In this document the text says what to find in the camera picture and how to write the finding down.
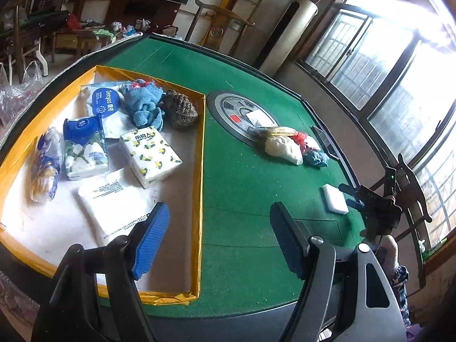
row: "brown knitted pouch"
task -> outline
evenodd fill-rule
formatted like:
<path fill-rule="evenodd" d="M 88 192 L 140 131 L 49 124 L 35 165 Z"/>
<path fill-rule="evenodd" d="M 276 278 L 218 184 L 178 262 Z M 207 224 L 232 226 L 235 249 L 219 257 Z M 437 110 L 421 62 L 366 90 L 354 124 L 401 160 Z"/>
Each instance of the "brown knitted pouch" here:
<path fill-rule="evenodd" d="M 175 129 L 187 129 L 198 118 L 198 113 L 187 95 L 169 90 L 162 97 L 160 106 L 165 111 L 165 119 Z"/>

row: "plastic bag on floor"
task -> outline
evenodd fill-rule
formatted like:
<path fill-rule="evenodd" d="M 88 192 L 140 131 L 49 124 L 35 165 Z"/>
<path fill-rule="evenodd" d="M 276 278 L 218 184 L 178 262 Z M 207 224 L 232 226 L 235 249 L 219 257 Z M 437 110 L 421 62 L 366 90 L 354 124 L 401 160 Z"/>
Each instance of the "plastic bag on floor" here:
<path fill-rule="evenodd" d="M 35 73 L 33 74 L 33 77 L 30 77 L 29 68 L 32 65 L 35 65 Z M 22 78 L 22 83 L 17 86 L 12 86 L 12 90 L 13 94 L 20 98 L 22 105 L 26 106 L 29 101 L 33 99 L 33 97 L 35 97 L 35 95 L 43 88 L 43 86 L 44 81 L 41 69 L 36 60 L 34 60 L 27 66 L 24 72 L 24 77 Z"/>
<path fill-rule="evenodd" d="M 31 66 L 35 65 L 35 73 L 30 77 Z M 20 85 L 11 85 L 6 76 L 3 63 L 0 64 L 0 121 L 3 125 L 11 122 L 16 115 L 33 100 L 43 88 L 44 81 L 40 67 L 32 61 L 24 72 Z"/>

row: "blue knitted cloth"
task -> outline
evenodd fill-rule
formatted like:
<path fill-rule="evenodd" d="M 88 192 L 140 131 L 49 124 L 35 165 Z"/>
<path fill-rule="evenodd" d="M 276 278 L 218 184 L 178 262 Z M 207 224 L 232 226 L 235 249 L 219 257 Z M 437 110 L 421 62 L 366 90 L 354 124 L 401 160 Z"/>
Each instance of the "blue knitted cloth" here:
<path fill-rule="evenodd" d="M 136 80 L 136 82 L 145 83 L 144 80 Z M 165 112 L 157 104 L 162 95 L 163 89 L 153 83 L 124 91 L 127 111 L 137 128 L 155 126 L 158 131 L 161 131 Z"/>

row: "window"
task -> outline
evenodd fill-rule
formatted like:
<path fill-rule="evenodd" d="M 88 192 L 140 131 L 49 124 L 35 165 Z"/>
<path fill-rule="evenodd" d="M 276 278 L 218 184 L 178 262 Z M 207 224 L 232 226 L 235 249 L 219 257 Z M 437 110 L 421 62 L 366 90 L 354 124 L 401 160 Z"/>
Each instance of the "window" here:
<path fill-rule="evenodd" d="M 435 154 L 415 170 L 426 196 L 431 223 L 426 223 L 430 245 L 438 245 L 456 228 L 456 127 L 435 149 Z"/>
<path fill-rule="evenodd" d="M 437 245 L 456 228 L 456 48 L 444 26 L 407 0 L 335 0 L 308 41 L 300 64 L 391 164 L 402 153 L 416 171 Z"/>

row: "red cloth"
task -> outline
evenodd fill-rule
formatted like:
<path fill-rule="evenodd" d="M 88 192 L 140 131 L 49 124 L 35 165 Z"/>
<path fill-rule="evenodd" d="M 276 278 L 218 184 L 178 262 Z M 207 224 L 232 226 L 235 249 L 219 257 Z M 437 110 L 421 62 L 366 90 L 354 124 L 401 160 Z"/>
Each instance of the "red cloth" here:
<path fill-rule="evenodd" d="M 76 18 L 76 15 L 73 13 L 68 17 L 67 27 L 72 31 L 75 31 L 76 29 L 82 29 L 81 22 L 79 22 L 79 19 Z"/>
<path fill-rule="evenodd" d="M 307 134 L 304 132 L 297 132 L 293 136 L 289 136 L 296 144 L 299 145 L 299 148 L 301 149 L 301 153 L 304 154 L 307 152 L 307 144 L 306 144 L 306 139 L 307 139 Z"/>

